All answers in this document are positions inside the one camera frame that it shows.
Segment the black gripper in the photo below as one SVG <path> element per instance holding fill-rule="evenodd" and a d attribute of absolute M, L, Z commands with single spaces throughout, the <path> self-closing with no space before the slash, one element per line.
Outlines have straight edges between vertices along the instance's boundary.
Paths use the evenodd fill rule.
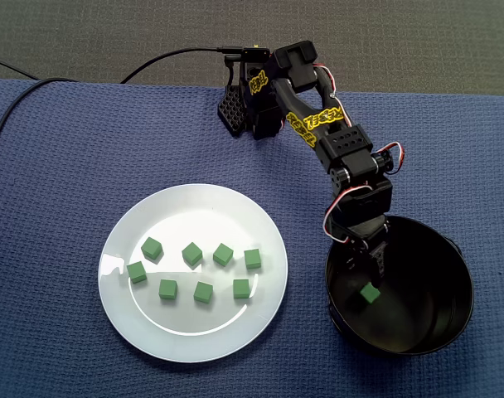
<path fill-rule="evenodd" d="M 341 190 L 324 215 L 324 233 L 333 241 L 348 244 L 369 240 L 387 228 L 386 212 L 390 210 L 392 184 L 390 181 L 366 183 Z M 385 253 L 389 239 L 372 242 L 366 252 L 350 250 L 343 266 L 345 285 L 371 284 L 378 289 L 385 277 Z"/>

